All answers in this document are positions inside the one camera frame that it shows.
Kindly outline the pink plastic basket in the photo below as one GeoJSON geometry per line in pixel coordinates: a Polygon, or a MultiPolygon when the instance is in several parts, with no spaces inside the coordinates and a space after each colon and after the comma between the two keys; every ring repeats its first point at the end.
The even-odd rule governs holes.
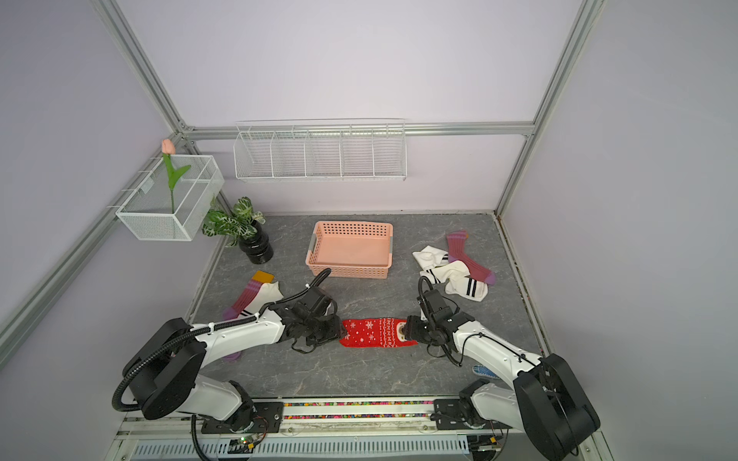
{"type": "Polygon", "coordinates": [[[307,249],[306,264],[317,276],[385,280],[393,260],[394,228],[389,223],[318,221],[307,249]]]}

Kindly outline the potted green plant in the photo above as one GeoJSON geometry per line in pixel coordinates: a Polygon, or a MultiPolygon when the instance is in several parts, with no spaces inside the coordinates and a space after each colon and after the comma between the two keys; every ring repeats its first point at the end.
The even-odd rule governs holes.
{"type": "Polygon", "coordinates": [[[274,257],[269,236],[263,225],[265,218],[254,209],[248,197],[236,201],[231,211],[212,207],[206,214],[202,232],[206,236],[226,236],[229,245],[238,247],[253,264],[265,264],[274,257]]]}

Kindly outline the pink artificial tulip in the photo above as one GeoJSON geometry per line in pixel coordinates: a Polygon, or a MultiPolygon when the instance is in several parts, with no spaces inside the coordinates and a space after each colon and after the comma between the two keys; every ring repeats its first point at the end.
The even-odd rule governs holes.
{"type": "Polygon", "coordinates": [[[167,185],[169,189],[171,212],[175,213],[177,210],[175,189],[179,180],[181,180],[184,175],[188,173],[191,165],[186,164],[182,167],[176,167],[173,164],[172,157],[176,154],[176,147],[170,139],[164,139],[161,142],[161,153],[163,153],[163,164],[165,165],[165,171],[167,174],[167,185]]]}

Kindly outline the white sock black stripes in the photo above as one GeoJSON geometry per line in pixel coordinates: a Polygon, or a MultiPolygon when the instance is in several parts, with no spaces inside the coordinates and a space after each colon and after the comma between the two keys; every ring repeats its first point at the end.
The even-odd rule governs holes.
{"type": "Polygon", "coordinates": [[[432,284],[442,284],[446,294],[458,295],[470,301],[480,303],[488,294],[487,284],[472,279],[467,266],[460,260],[426,269],[420,275],[432,284]]]}

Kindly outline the white mesh wall box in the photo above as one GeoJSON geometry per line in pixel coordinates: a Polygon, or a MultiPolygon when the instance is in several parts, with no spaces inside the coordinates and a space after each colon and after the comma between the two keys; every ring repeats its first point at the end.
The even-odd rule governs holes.
{"type": "Polygon", "coordinates": [[[164,155],[115,215],[141,241],[191,241],[223,184],[212,156],[164,155]]]}

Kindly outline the purple striped sock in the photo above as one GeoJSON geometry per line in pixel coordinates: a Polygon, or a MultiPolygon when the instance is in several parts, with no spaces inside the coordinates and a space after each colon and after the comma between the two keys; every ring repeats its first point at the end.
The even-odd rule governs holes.
{"type": "Polygon", "coordinates": [[[263,284],[272,284],[272,282],[275,282],[275,277],[273,275],[265,273],[263,271],[258,271],[253,276],[253,278],[249,280],[246,288],[239,295],[234,304],[224,311],[222,319],[234,320],[238,318],[239,315],[242,315],[242,309],[244,309],[244,307],[248,305],[248,303],[250,303],[251,299],[253,299],[257,295],[257,293],[259,292],[259,288],[263,284]]]}
{"type": "Polygon", "coordinates": [[[464,263],[472,280],[494,285],[497,282],[496,274],[467,255],[465,251],[467,239],[468,232],[466,230],[458,230],[447,235],[449,261],[459,260],[464,263]]]}

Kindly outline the purple striped sock left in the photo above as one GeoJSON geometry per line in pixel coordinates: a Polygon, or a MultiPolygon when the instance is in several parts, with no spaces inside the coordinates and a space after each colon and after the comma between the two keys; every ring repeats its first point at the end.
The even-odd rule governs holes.
{"type": "Polygon", "coordinates": [[[242,309],[244,309],[244,307],[248,305],[248,303],[250,303],[251,299],[253,299],[257,295],[257,293],[259,292],[259,288],[263,284],[272,284],[272,282],[275,282],[275,277],[273,275],[265,273],[263,271],[258,271],[253,276],[253,278],[249,280],[246,288],[239,295],[234,304],[224,311],[222,319],[234,320],[238,318],[239,315],[242,315],[242,309]]]}

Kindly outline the plain white sock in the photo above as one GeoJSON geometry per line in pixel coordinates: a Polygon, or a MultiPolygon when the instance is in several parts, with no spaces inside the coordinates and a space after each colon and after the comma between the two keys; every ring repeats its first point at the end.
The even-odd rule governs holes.
{"type": "Polygon", "coordinates": [[[422,270],[434,269],[450,263],[447,251],[432,246],[426,246],[421,251],[413,252],[412,256],[422,270]]]}

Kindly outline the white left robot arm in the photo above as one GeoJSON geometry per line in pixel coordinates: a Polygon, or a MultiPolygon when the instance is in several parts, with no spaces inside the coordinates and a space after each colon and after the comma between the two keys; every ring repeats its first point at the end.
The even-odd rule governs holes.
{"type": "Polygon", "coordinates": [[[258,411],[247,391],[233,380],[202,375],[202,368],[227,355],[286,341],[303,342],[302,353],[312,353],[345,334],[336,302],[318,286],[234,320],[190,325],[172,319],[124,367],[111,406],[123,413],[138,411],[147,420],[183,413],[216,420],[233,432],[250,429],[258,411]]]}

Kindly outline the red christmas sock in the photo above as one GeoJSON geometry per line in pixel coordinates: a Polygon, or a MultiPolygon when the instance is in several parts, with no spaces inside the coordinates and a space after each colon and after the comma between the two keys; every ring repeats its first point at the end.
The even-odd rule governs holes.
{"type": "Polygon", "coordinates": [[[339,343],[353,349],[397,349],[416,346],[404,334],[407,321],[398,318],[349,319],[342,322],[346,334],[339,343]]]}

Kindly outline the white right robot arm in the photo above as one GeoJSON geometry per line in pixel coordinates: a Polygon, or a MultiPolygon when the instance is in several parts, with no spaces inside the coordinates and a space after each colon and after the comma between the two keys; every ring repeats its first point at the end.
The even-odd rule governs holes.
{"type": "Polygon", "coordinates": [[[568,362],[552,353],[527,352],[488,330],[422,276],[417,284],[420,312],[407,319],[403,335],[436,348],[460,367],[467,359],[490,370],[498,386],[480,378],[455,400],[436,407],[438,426],[487,428],[495,423],[518,429],[548,460],[562,460],[601,428],[601,419],[568,362]]]}

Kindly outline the purple striped sock right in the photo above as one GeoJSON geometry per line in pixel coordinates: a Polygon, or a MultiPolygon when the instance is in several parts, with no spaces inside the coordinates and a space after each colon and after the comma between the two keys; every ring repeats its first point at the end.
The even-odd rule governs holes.
{"type": "Polygon", "coordinates": [[[458,230],[447,235],[449,261],[459,260],[464,263],[472,280],[494,285],[497,282],[496,274],[467,255],[465,251],[467,239],[468,232],[466,230],[458,230]]]}

